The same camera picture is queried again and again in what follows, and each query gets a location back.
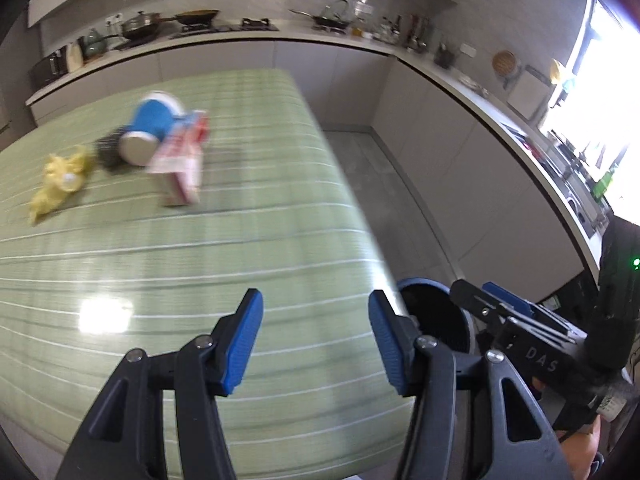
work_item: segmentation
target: kitchen cabinet door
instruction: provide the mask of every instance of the kitchen cabinet door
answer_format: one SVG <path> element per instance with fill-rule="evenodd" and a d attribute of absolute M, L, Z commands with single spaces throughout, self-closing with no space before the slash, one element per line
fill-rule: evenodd
<path fill-rule="evenodd" d="M 107 97 L 104 70 L 98 70 L 76 79 L 32 104 L 31 113 L 36 124 L 42 126 L 74 108 L 103 97 Z"/>
<path fill-rule="evenodd" d="M 558 290 L 583 265 L 545 197 L 530 186 L 460 260 L 466 278 L 489 280 L 531 301 Z"/>
<path fill-rule="evenodd" d="M 11 120 L 11 114 L 7 110 L 6 97 L 0 88 L 0 128 Z"/>
<path fill-rule="evenodd" d="M 372 126 L 396 159 L 424 105 L 429 86 L 423 76 L 398 60 L 392 63 Z"/>
<path fill-rule="evenodd" d="M 340 48 L 331 82 L 327 122 L 371 126 L 391 59 Z"/>
<path fill-rule="evenodd" d="M 158 54 L 162 80 L 217 70 L 272 68 L 274 41 L 232 41 L 165 50 Z"/>
<path fill-rule="evenodd" d="M 398 162 L 425 201 L 449 169 L 476 119 L 436 85 L 428 91 L 417 119 L 407 131 Z"/>
<path fill-rule="evenodd" d="M 329 91 L 340 47 L 298 41 L 279 41 L 275 47 L 276 68 L 287 70 L 318 122 L 327 120 Z"/>
<path fill-rule="evenodd" d="M 108 95 L 162 81 L 158 54 L 118 63 L 105 68 L 103 72 Z"/>
<path fill-rule="evenodd" d="M 533 185 L 515 156 L 494 134 L 476 123 L 443 177 L 424 181 L 418 192 L 452 255 L 461 258 Z"/>
<path fill-rule="evenodd" d="M 59 99 L 65 104 L 65 113 L 74 108 L 107 97 L 104 70 L 98 70 L 80 79 L 76 79 L 72 83 L 63 86 L 60 90 L 56 90 L 55 93 L 58 94 Z"/>
<path fill-rule="evenodd" d="M 14 134 L 11 125 L 9 124 L 0 133 L 0 152 L 10 144 L 13 144 L 16 140 L 18 140 L 18 136 Z"/>

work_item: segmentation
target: electrical outlet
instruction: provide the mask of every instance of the electrical outlet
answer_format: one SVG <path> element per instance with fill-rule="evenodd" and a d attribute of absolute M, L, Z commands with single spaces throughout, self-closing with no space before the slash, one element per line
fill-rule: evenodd
<path fill-rule="evenodd" d="M 104 23 L 106 24 L 107 27 L 111 27 L 111 25 L 117 25 L 121 21 L 122 21 L 122 13 L 119 12 L 117 14 L 114 14 L 113 16 L 109 16 L 108 18 L 106 18 L 104 20 Z"/>
<path fill-rule="evenodd" d="M 476 57 L 476 53 L 478 51 L 471 45 L 463 43 L 462 45 L 460 45 L 460 52 L 462 52 L 462 54 L 467 54 L 469 57 Z"/>

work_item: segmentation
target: gas stove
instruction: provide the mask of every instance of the gas stove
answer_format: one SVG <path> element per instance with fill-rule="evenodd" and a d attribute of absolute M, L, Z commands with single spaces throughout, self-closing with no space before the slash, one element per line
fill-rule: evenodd
<path fill-rule="evenodd" d="M 324 27 L 322 25 L 314 25 L 313 27 L 311 27 L 312 30 L 321 30 L 322 32 L 333 32 L 334 34 L 340 34 L 342 36 L 346 36 L 347 35 L 347 31 L 344 30 L 343 28 L 337 28 L 337 27 Z"/>
<path fill-rule="evenodd" d="M 153 40 L 158 38 L 158 32 L 156 31 L 154 34 L 150 34 L 149 36 L 145 36 L 144 38 L 138 38 L 137 40 L 127 40 L 122 43 L 117 44 L 112 48 L 112 50 L 129 50 L 130 48 L 134 48 L 136 46 L 144 45 L 150 43 Z"/>
<path fill-rule="evenodd" d="M 268 18 L 261 20 L 243 18 L 239 25 L 185 25 L 182 27 L 182 31 L 173 35 L 172 38 L 187 38 L 216 32 L 245 32 L 252 30 L 278 30 L 278 28 L 272 25 Z"/>

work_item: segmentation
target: stainless steel pot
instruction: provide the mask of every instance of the stainless steel pot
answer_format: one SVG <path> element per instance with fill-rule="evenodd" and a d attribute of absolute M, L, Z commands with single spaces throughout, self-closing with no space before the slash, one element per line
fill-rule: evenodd
<path fill-rule="evenodd" d="M 334 18 L 326 18 L 324 16 L 314 16 L 309 14 L 308 12 L 303 12 L 302 10 L 289 9 L 290 12 L 294 14 L 302 14 L 303 16 L 308 16 L 318 27 L 327 27 L 327 28 L 338 28 L 339 30 L 344 30 L 345 28 L 351 25 L 351 22 L 347 22 L 346 20 L 338 20 Z"/>
<path fill-rule="evenodd" d="M 127 40 L 138 40 L 152 36 L 161 23 L 172 22 L 175 18 L 161 18 L 159 12 L 143 12 L 120 25 L 120 31 Z"/>

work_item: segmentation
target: red and white box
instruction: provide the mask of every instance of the red and white box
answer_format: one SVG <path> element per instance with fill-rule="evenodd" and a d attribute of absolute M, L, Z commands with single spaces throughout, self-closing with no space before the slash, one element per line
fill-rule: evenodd
<path fill-rule="evenodd" d="M 187 205 L 200 201 L 202 182 L 201 143 L 209 135 L 209 119 L 196 110 L 162 142 L 146 172 L 162 193 L 164 205 Z"/>

